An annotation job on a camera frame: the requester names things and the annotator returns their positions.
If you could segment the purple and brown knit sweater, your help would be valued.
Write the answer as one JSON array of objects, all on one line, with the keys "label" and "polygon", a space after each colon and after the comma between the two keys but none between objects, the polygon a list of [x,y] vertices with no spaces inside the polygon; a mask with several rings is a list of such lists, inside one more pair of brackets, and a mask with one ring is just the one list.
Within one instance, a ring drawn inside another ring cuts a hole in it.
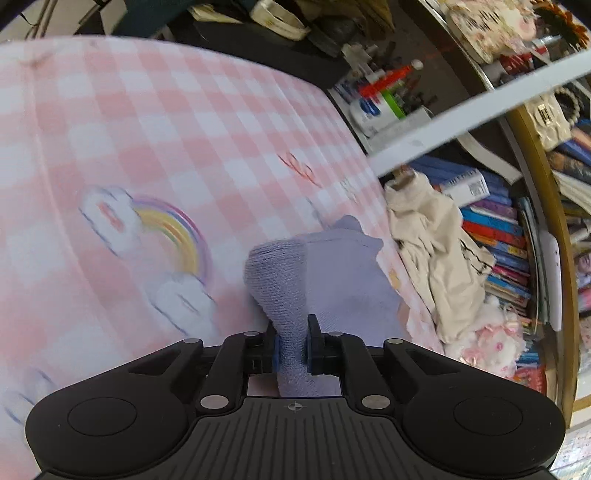
[{"label": "purple and brown knit sweater", "polygon": [[305,358],[308,315],[322,331],[380,346],[408,338],[402,297],[377,262],[382,240],[346,215],[325,230],[256,246],[245,261],[245,286],[280,336],[277,387],[283,397],[338,396],[332,375],[311,375]]}]

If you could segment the cream crumpled garment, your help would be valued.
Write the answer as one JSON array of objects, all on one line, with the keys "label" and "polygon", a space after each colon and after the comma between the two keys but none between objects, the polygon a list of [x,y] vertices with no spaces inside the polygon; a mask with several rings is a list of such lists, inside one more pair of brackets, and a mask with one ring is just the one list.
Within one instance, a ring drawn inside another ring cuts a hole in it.
[{"label": "cream crumpled garment", "polygon": [[475,322],[496,260],[463,229],[460,208],[424,174],[389,181],[385,198],[391,236],[413,286],[440,340],[452,343]]}]

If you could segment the white pink plush bunny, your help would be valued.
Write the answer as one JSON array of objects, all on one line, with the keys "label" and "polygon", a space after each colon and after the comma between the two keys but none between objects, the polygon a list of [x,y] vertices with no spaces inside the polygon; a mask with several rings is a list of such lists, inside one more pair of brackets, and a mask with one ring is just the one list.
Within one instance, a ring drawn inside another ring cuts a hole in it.
[{"label": "white pink plush bunny", "polygon": [[488,294],[474,322],[444,350],[449,358],[511,379],[526,350],[521,317],[512,306],[503,306]]}]

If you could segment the pink checkered cartoon mat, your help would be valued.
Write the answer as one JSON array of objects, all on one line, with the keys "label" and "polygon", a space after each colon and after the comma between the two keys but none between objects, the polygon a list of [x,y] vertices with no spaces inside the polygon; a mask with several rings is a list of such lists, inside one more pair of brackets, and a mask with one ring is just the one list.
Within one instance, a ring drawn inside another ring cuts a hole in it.
[{"label": "pink checkered cartoon mat", "polygon": [[152,40],[1,47],[1,475],[31,479],[44,396],[186,337],[266,318],[242,283],[256,245],[344,215],[412,340],[440,351],[391,237],[382,186],[311,84]]}]

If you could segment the white book box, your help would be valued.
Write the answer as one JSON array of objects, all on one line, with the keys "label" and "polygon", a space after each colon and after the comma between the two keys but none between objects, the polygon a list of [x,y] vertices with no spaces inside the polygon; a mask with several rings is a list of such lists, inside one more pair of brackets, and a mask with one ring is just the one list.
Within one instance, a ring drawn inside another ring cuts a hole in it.
[{"label": "white book box", "polygon": [[464,172],[438,186],[439,191],[463,208],[490,196],[483,174],[476,169]]}]

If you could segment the row of colourful books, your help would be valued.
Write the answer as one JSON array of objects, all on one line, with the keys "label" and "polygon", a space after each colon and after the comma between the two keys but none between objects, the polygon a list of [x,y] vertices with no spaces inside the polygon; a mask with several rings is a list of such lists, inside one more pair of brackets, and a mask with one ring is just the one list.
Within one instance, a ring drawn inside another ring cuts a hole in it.
[{"label": "row of colourful books", "polygon": [[476,169],[485,177],[490,196],[460,208],[463,227],[495,259],[485,282],[488,293],[512,306],[525,317],[528,335],[539,335],[549,322],[549,301],[537,222],[527,197],[513,198],[501,176],[432,156],[410,163],[417,172],[438,186],[464,172]]}]

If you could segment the white blue pen jar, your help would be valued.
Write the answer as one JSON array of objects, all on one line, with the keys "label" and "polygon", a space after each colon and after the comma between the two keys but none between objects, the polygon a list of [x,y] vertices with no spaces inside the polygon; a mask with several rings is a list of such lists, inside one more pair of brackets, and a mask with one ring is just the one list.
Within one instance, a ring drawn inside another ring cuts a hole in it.
[{"label": "white blue pen jar", "polygon": [[406,113],[391,92],[381,92],[369,98],[356,99],[349,106],[353,122],[368,138],[404,119]]}]

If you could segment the red bottle white cap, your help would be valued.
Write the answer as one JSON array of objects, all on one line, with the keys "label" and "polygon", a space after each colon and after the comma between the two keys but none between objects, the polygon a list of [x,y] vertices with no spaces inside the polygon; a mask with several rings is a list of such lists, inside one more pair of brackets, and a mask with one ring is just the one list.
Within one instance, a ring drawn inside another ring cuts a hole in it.
[{"label": "red bottle white cap", "polygon": [[424,64],[421,60],[415,59],[410,64],[405,65],[396,70],[389,71],[385,76],[377,80],[372,84],[367,84],[360,89],[359,93],[362,98],[370,98],[389,87],[396,84],[398,81],[405,79],[411,73],[420,71],[424,68]]}]

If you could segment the white bookshelf frame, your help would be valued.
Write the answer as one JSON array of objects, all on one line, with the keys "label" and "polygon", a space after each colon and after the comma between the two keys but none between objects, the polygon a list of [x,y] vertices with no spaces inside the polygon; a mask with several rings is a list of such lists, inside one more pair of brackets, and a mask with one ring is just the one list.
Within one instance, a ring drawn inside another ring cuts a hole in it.
[{"label": "white bookshelf frame", "polygon": [[382,177],[538,95],[589,74],[590,57],[588,50],[570,55],[455,106],[370,154],[370,168]]}]

